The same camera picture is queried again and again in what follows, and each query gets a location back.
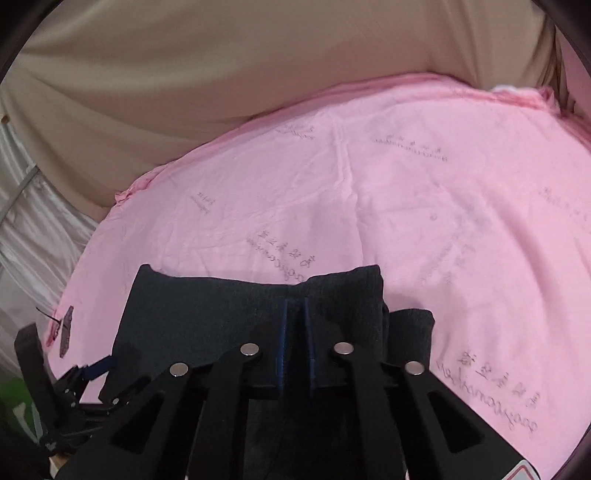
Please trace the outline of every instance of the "green object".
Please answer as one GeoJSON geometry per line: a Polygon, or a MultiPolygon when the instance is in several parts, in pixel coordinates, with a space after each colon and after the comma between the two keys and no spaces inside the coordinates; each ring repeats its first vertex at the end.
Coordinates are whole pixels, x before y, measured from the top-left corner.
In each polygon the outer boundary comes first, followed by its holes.
{"type": "Polygon", "coordinates": [[[34,436],[33,400],[21,378],[13,378],[0,387],[0,403],[4,410],[0,421],[15,432],[34,436]]]}

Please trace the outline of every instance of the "pink fabric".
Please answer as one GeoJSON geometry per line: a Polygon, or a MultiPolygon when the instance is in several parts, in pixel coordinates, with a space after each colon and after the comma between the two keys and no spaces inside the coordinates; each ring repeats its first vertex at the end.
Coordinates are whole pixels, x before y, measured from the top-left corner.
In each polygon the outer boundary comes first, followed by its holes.
{"type": "Polygon", "coordinates": [[[391,310],[435,316],[432,371],[550,479],[591,421],[585,135],[547,90],[430,74],[253,121],[118,197],[57,309],[74,318],[51,367],[111,352],[143,263],[262,283],[379,264],[391,310]]]}

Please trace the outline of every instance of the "folded black garment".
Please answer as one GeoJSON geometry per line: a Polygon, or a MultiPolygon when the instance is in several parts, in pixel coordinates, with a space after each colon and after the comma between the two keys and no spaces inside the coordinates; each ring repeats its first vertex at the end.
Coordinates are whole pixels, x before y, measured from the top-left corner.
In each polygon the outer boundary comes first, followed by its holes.
{"type": "MultiPolygon", "coordinates": [[[[312,277],[296,286],[175,278],[142,265],[113,345],[118,366],[100,399],[110,402],[139,377],[155,378],[175,362],[212,363],[249,341],[258,324],[282,318],[295,323],[304,303],[312,322],[334,322],[346,341],[363,346],[377,361],[428,365],[431,313],[389,313],[383,289],[376,265],[312,277]]],[[[251,400],[243,478],[354,478],[350,459],[356,444],[343,427],[347,408],[352,406],[305,395],[295,401],[251,400]]]]}
{"type": "Polygon", "coordinates": [[[379,267],[312,277],[295,286],[219,278],[169,277],[142,265],[135,277],[100,399],[110,402],[142,375],[157,377],[175,362],[217,360],[248,341],[260,323],[283,315],[285,299],[309,299],[310,310],[337,323],[347,341],[380,361],[428,365],[433,318],[424,310],[388,313],[379,267]]]}

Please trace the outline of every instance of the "warning label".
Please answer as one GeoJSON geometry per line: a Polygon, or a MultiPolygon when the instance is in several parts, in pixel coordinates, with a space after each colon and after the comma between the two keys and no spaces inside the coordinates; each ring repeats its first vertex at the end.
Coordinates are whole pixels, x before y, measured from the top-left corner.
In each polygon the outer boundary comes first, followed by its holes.
{"type": "Polygon", "coordinates": [[[540,477],[527,460],[522,460],[503,480],[540,480],[540,477]]]}

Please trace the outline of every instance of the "beige fabric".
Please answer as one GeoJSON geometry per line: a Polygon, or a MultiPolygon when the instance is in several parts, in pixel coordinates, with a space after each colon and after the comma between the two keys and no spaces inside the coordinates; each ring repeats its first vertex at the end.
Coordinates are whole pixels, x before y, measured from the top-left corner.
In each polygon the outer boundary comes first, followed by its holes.
{"type": "Polygon", "coordinates": [[[0,111],[101,219],[147,170],[331,85],[424,71],[545,84],[553,35],[530,0],[64,0],[1,85],[0,111]]]}

